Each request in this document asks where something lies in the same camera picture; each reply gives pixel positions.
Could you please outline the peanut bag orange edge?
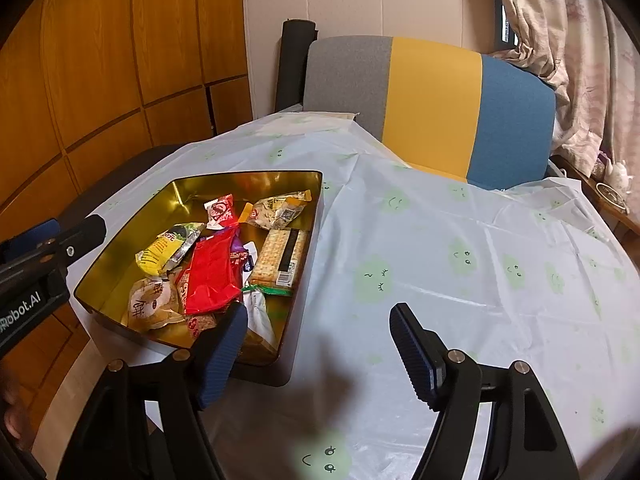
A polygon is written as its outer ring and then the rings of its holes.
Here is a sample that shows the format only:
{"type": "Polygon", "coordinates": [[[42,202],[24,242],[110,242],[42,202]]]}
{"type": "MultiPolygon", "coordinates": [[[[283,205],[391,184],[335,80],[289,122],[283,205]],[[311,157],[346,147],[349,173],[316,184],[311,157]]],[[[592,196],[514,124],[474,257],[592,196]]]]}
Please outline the peanut bag orange edge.
{"type": "Polygon", "coordinates": [[[244,206],[239,222],[265,230],[282,230],[303,212],[311,200],[311,190],[262,198],[244,206]]]}

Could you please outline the round woven coaster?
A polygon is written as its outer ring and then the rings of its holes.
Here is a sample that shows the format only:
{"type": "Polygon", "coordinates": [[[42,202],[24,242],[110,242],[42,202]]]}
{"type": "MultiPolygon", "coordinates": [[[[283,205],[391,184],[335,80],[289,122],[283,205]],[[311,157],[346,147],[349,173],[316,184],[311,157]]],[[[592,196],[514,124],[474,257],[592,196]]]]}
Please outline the round woven coaster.
{"type": "Polygon", "coordinates": [[[596,184],[596,192],[601,200],[619,211],[621,214],[628,214],[629,210],[626,204],[626,200],[615,188],[609,186],[604,182],[598,182],[596,184]]]}

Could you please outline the cracker pack green end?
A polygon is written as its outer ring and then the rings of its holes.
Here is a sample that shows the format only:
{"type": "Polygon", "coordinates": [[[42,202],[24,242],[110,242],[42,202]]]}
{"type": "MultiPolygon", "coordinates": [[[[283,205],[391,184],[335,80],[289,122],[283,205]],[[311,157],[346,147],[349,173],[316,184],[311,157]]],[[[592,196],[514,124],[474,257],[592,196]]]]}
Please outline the cracker pack green end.
{"type": "Polygon", "coordinates": [[[242,292],[293,296],[303,273],[308,242],[309,233],[304,230],[269,230],[242,292]]]}

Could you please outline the white teapot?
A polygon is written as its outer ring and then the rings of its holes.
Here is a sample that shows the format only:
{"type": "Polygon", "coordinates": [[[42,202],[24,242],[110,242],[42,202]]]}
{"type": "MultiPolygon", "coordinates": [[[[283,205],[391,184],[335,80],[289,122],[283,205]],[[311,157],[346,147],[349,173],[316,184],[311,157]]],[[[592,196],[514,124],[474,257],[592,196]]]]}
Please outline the white teapot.
{"type": "Polygon", "coordinates": [[[606,162],[603,181],[606,185],[614,188],[617,193],[628,194],[631,180],[632,176],[628,174],[623,162],[612,162],[612,160],[606,162]]]}

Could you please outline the long red-end biscuit bar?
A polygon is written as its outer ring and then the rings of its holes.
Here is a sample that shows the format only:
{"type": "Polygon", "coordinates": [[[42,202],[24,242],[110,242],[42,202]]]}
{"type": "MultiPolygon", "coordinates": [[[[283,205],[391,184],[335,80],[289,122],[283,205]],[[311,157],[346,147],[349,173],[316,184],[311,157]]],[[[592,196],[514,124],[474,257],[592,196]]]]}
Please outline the long red-end biscuit bar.
{"type": "Polygon", "coordinates": [[[204,204],[207,214],[206,229],[221,231],[238,224],[232,194],[219,196],[204,204]]]}

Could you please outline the purple snack pack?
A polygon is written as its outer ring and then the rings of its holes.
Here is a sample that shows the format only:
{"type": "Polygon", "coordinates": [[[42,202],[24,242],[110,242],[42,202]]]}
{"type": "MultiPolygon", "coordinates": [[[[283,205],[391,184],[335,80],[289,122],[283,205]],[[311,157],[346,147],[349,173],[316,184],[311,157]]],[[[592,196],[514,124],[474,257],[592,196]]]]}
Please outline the purple snack pack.
{"type": "Polygon", "coordinates": [[[235,234],[235,236],[233,237],[230,252],[232,252],[232,254],[240,254],[241,252],[246,252],[246,248],[244,247],[239,234],[235,234]]]}

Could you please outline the floral beige curtain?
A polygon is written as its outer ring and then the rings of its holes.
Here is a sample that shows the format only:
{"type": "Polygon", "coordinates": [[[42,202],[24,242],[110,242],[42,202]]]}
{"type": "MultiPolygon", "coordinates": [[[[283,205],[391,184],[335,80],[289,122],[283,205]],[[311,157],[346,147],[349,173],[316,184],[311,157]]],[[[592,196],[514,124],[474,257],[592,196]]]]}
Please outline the floral beige curtain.
{"type": "Polygon", "coordinates": [[[604,0],[502,0],[518,45],[500,58],[555,92],[552,148],[590,174],[606,151],[639,174],[639,52],[604,0]]]}

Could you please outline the light blue patterned tablecloth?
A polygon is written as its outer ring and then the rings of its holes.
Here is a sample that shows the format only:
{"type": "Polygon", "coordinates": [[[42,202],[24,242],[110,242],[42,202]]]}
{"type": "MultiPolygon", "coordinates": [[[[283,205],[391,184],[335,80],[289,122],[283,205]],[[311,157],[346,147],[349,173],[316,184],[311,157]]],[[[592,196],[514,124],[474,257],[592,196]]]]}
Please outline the light blue patterned tablecloth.
{"type": "Polygon", "coordinates": [[[322,203],[290,381],[232,382],[205,415],[229,477],[316,478],[303,456],[330,442],[343,479],[412,475],[435,415],[390,336],[398,302],[478,362],[527,362],[582,478],[638,455],[639,275],[575,182],[485,191],[406,166],[354,122],[269,116],[179,148],[94,211],[115,233],[172,180],[262,169],[318,170],[322,203]]]}

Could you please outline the wooden side table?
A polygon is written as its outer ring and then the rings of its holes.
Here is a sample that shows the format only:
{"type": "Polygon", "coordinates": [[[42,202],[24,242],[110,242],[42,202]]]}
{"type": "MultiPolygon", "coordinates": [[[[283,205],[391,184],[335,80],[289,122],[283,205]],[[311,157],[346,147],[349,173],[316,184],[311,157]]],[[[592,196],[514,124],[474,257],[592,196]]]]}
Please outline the wooden side table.
{"type": "Polygon", "coordinates": [[[612,224],[611,230],[619,240],[625,243],[633,242],[639,237],[639,225],[623,212],[620,207],[613,205],[597,190],[597,182],[590,177],[585,177],[569,162],[559,155],[552,155],[550,162],[554,163],[559,170],[564,170],[567,177],[582,182],[582,192],[590,201],[591,205],[602,216],[607,224],[612,224]]]}

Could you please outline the yellow black snack wrapper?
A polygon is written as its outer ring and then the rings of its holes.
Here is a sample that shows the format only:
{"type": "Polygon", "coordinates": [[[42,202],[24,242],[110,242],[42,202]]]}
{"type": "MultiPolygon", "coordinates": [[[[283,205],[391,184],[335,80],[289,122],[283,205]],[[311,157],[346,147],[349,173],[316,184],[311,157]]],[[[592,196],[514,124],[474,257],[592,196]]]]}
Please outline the yellow black snack wrapper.
{"type": "Polygon", "coordinates": [[[162,278],[178,266],[204,229],[203,222],[175,224],[137,253],[138,268],[151,278],[162,278]]]}

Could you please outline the red foil snack pack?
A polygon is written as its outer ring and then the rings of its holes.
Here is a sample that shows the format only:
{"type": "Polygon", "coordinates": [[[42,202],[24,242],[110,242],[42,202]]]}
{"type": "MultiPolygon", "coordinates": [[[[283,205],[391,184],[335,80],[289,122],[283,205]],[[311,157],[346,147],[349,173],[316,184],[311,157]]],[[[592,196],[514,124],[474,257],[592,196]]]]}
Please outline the red foil snack pack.
{"type": "Polygon", "coordinates": [[[231,262],[230,252],[238,231],[237,226],[232,226],[195,244],[184,307],[187,315],[224,310],[239,297],[240,278],[231,262]]]}

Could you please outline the gold rectangular tin box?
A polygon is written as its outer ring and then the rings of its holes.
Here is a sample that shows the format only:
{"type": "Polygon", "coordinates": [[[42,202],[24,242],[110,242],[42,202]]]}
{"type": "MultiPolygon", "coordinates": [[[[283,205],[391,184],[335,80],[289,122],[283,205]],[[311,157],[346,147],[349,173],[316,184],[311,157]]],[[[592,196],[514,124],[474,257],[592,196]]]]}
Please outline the gold rectangular tin box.
{"type": "Polygon", "coordinates": [[[190,349],[233,301],[250,318],[236,377],[288,381],[302,280],[321,198],[317,170],[243,171],[173,180],[101,250],[75,299],[138,363],[190,349]]]}

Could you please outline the grey yellow blue chair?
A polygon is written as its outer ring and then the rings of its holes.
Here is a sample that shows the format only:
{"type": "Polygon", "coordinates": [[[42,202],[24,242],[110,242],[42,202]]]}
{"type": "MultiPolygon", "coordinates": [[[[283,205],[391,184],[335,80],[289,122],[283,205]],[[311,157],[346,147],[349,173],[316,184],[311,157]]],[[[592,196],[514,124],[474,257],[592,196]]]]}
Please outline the grey yellow blue chair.
{"type": "Polygon", "coordinates": [[[488,190],[542,179],[552,151],[551,88],[498,58],[439,42],[317,40],[303,108],[352,113],[409,166],[488,190]]]}

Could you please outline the brown pastry clear wrapper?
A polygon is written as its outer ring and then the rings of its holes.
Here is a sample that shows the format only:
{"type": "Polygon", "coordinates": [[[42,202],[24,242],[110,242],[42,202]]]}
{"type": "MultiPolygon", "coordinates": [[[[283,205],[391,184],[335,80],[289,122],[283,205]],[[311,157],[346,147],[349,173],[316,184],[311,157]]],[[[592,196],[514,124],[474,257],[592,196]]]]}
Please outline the brown pastry clear wrapper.
{"type": "Polygon", "coordinates": [[[130,290],[127,327],[139,333],[184,321],[175,285],[168,280],[142,278],[130,290]]]}

